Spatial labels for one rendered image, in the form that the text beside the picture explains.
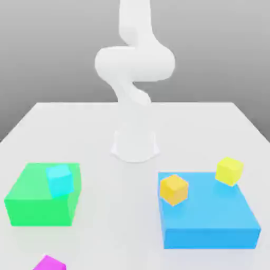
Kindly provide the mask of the small yellow cube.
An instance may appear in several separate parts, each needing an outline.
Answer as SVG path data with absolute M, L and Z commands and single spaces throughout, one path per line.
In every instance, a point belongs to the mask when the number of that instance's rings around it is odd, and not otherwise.
M 217 165 L 215 179 L 232 187 L 241 178 L 243 165 L 241 161 L 225 157 Z

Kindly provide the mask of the small cyan cube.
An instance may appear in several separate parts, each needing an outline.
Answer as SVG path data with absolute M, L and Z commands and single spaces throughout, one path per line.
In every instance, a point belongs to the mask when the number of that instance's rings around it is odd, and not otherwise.
M 46 177 L 52 198 L 74 192 L 73 176 L 69 165 L 60 164 L 46 168 Z

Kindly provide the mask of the large green box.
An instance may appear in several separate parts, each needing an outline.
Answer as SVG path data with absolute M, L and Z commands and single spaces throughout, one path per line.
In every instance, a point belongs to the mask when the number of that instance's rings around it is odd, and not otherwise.
M 46 168 L 67 164 L 71 170 L 74 192 L 52 198 Z M 4 199 L 13 226 L 70 226 L 81 193 L 78 163 L 28 163 Z

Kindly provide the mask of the large blue box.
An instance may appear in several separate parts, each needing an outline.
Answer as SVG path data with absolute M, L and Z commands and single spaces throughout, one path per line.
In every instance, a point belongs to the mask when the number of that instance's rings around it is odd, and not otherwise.
M 254 249 L 261 227 L 238 185 L 214 172 L 177 172 L 189 184 L 188 197 L 171 206 L 159 198 L 165 249 Z

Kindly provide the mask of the small orange cube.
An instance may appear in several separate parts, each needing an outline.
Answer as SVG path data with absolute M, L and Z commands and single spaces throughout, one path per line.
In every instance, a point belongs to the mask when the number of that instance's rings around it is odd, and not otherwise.
M 171 175 L 160 182 L 160 197 L 175 206 L 188 197 L 189 184 L 178 175 Z

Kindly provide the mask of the small magenta cube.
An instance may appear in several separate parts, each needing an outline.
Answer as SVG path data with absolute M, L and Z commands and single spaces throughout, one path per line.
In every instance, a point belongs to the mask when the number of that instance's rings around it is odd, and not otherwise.
M 51 256 L 44 256 L 32 270 L 66 270 L 66 265 Z

